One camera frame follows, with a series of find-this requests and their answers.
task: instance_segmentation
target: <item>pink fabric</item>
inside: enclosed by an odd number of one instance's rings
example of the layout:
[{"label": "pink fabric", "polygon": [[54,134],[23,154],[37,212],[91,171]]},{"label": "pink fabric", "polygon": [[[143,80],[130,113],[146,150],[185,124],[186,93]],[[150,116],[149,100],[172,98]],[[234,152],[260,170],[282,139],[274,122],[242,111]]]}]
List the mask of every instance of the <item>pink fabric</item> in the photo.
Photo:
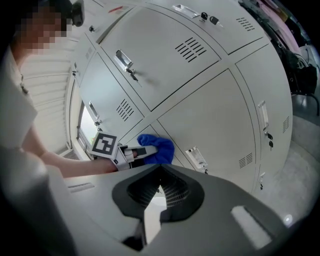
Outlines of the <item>pink fabric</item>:
[{"label": "pink fabric", "polygon": [[283,22],[283,20],[268,6],[266,6],[261,0],[256,0],[260,4],[260,8],[265,12],[266,15],[272,19],[279,28],[279,36],[285,41],[286,45],[288,46],[289,50],[295,54],[300,54],[300,48],[292,35],[288,26]]}]

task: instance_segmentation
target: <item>window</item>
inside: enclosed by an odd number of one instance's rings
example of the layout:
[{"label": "window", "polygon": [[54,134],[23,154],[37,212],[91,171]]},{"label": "window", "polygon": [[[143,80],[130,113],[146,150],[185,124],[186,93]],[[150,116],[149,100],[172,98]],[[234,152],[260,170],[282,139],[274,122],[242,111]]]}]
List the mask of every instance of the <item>window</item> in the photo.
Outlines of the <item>window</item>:
[{"label": "window", "polygon": [[90,159],[93,159],[93,156],[89,153],[89,149],[92,145],[92,142],[97,134],[97,126],[95,121],[91,118],[90,113],[88,112],[84,103],[82,103],[79,122],[78,122],[78,137],[77,140],[81,145],[84,152],[88,155]]},{"label": "window", "polygon": [[97,127],[95,126],[86,106],[83,108],[80,128],[91,145],[97,134]]}]

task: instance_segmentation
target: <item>person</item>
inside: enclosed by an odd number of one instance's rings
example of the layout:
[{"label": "person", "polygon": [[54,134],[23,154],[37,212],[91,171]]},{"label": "person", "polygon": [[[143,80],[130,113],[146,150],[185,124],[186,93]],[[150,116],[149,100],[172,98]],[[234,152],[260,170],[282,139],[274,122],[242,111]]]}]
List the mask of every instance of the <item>person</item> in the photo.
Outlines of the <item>person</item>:
[{"label": "person", "polygon": [[71,6],[69,0],[38,2],[37,7],[33,8],[32,13],[18,26],[3,57],[0,75],[0,145],[20,148],[36,155],[46,165],[58,167],[64,178],[115,172],[116,166],[106,158],[80,161],[49,152],[32,124],[36,111],[20,70],[30,55],[39,54],[49,44],[54,43],[56,38],[66,36],[71,20],[59,10],[57,3],[61,1],[68,1],[67,6]]}]

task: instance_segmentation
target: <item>red sticker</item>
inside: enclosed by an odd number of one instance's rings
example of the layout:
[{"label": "red sticker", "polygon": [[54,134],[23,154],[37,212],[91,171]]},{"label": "red sticker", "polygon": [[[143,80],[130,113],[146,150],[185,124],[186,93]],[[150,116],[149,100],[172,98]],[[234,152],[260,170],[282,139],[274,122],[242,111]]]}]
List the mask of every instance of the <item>red sticker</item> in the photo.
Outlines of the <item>red sticker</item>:
[{"label": "red sticker", "polygon": [[122,9],[122,7],[123,7],[123,6],[119,6],[119,7],[117,7],[117,8],[114,8],[114,9],[108,11],[108,14],[109,14],[109,13],[112,13],[112,12],[114,12],[114,11],[116,11],[116,10]]}]

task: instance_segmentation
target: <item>key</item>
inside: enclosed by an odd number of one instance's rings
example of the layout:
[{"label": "key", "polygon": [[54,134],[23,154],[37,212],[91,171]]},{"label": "key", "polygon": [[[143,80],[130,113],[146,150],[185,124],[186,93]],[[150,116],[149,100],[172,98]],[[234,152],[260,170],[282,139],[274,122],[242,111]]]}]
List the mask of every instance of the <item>key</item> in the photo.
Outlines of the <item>key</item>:
[{"label": "key", "polygon": [[269,138],[270,140],[273,140],[273,139],[274,139],[274,137],[272,137],[272,135],[271,135],[270,133],[267,133],[266,135],[268,136],[268,138]]},{"label": "key", "polygon": [[134,81],[138,81],[138,79],[135,77],[135,73],[136,73],[136,70],[135,70],[135,69],[130,70],[129,68],[127,68],[125,71],[127,71],[127,72],[129,73],[130,77],[132,77],[132,79],[133,79]]},{"label": "key", "polygon": [[218,18],[216,18],[216,17],[214,17],[214,16],[211,16],[210,17],[210,22],[213,24],[213,25],[219,25],[220,27],[224,27],[224,26],[222,26],[221,25],[221,23],[219,22],[219,19]]},{"label": "key", "polygon": [[208,14],[206,14],[205,12],[201,13],[201,22],[205,22],[208,19]]},{"label": "key", "polygon": [[272,148],[274,147],[274,143],[271,140],[269,141],[269,146],[270,146],[270,150],[272,150]]},{"label": "key", "polygon": [[133,79],[134,81],[138,81],[138,79],[135,77],[134,74],[130,74],[130,77],[132,77],[132,79]]}]

